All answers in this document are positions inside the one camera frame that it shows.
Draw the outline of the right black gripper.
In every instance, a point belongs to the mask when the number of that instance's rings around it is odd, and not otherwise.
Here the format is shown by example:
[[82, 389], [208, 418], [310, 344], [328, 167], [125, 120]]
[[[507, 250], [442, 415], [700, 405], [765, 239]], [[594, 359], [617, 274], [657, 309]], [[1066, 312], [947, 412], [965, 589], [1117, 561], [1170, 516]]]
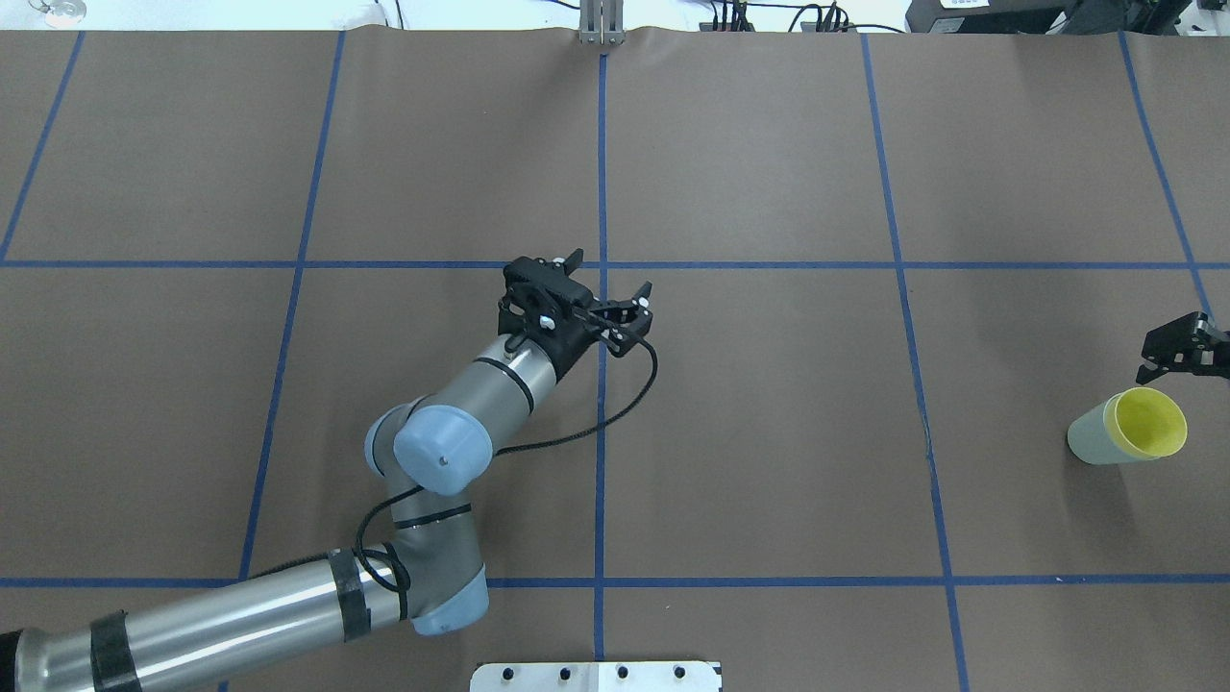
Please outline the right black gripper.
[[1212, 315], [1196, 311], [1191, 320], [1171, 320], [1150, 329], [1141, 359], [1135, 372], [1138, 386], [1151, 385], [1168, 372], [1229, 380], [1229, 334], [1216, 327]]

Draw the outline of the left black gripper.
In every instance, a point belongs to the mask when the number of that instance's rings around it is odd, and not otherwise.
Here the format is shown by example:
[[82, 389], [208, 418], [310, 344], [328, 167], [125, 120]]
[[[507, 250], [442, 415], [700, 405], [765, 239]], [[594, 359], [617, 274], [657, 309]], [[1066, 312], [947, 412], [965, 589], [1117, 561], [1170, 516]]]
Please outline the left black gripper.
[[645, 281], [626, 301], [598, 301], [597, 294], [572, 279], [584, 262], [584, 250], [554, 261], [519, 256], [506, 263], [504, 295], [498, 302], [498, 334], [514, 345], [539, 345], [554, 368], [554, 379], [567, 372], [601, 343], [613, 358], [624, 358], [641, 345], [652, 328], [652, 281]]

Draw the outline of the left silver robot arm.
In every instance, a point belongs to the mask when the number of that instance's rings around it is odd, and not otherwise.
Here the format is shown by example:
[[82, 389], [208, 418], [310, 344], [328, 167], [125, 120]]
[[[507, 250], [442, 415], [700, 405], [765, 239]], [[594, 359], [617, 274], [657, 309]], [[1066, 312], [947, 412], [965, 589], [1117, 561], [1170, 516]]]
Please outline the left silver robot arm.
[[574, 279], [581, 259], [506, 264], [493, 340], [411, 372], [415, 399], [375, 417], [364, 438], [383, 501], [344, 546], [77, 631], [6, 633], [2, 688], [184, 691], [390, 626], [435, 638], [475, 624], [490, 586], [469, 486], [494, 458], [526, 451], [518, 433], [590, 345], [653, 354], [652, 284], [609, 301]]

